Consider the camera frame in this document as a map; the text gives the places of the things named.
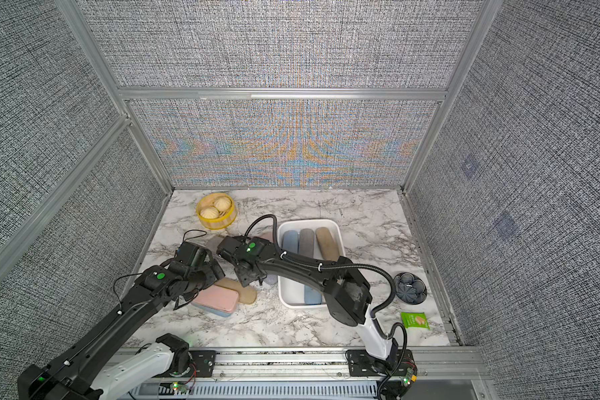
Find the light blue glasses case back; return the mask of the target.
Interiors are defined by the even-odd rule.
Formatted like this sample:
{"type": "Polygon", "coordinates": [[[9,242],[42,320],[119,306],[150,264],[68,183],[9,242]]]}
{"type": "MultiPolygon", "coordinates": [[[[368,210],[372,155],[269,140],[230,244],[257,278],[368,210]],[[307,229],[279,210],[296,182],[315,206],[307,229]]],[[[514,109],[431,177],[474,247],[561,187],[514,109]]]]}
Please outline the light blue glasses case back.
{"type": "Polygon", "coordinates": [[[298,253],[299,232],[288,230],[283,234],[282,249],[289,253],[298,253]]]}

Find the grey fabric glasses case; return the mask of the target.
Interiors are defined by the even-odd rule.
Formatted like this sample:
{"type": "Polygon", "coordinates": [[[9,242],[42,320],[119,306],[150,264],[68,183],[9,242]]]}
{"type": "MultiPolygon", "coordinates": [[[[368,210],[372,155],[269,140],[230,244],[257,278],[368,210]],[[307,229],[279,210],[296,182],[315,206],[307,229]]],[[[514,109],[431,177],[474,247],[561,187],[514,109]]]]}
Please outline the grey fabric glasses case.
{"type": "Polygon", "coordinates": [[[315,232],[310,228],[302,229],[299,233],[298,253],[306,258],[314,258],[315,232]]]}

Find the purple fabric glasses case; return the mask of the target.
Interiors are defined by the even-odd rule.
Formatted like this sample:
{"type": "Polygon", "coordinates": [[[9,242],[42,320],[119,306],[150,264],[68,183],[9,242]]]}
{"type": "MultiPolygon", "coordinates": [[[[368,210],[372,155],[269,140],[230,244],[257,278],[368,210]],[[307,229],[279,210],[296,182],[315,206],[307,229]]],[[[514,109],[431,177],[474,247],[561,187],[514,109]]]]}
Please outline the purple fabric glasses case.
{"type": "Polygon", "coordinates": [[[260,283],[266,283],[267,285],[273,286],[278,282],[278,276],[274,273],[262,272],[258,281],[260,283]]]}

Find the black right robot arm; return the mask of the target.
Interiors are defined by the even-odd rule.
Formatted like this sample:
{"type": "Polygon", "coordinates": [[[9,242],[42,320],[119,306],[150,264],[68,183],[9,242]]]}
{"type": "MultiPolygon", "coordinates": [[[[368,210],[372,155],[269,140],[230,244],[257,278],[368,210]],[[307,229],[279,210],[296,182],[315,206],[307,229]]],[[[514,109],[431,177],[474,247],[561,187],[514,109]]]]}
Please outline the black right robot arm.
{"type": "Polygon", "coordinates": [[[384,363],[396,362],[395,331],[385,333],[377,319],[377,313],[388,307],[397,294],[395,281],[387,271],[353,263],[345,257],[336,261],[307,258],[281,249],[276,242],[247,236],[224,238],[217,255],[233,265],[238,281],[244,286],[262,281],[272,273],[319,291],[331,317],[356,330],[370,357],[384,363]],[[361,274],[363,270],[382,276],[390,286],[386,300],[375,307],[371,285],[361,274]]]}

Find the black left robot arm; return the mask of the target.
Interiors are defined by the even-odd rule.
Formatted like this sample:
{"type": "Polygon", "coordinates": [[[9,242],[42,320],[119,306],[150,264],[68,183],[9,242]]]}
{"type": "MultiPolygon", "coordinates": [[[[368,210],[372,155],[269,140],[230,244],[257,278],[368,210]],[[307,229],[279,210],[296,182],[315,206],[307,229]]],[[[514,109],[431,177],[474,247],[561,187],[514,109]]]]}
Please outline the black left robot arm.
{"type": "Polygon", "coordinates": [[[133,286],[103,320],[44,367],[18,377],[21,399],[103,399],[97,376],[113,355],[170,302],[182,308],[225,274],[208,248],[183,242],[174,257],[135,274],[133,286]]]}

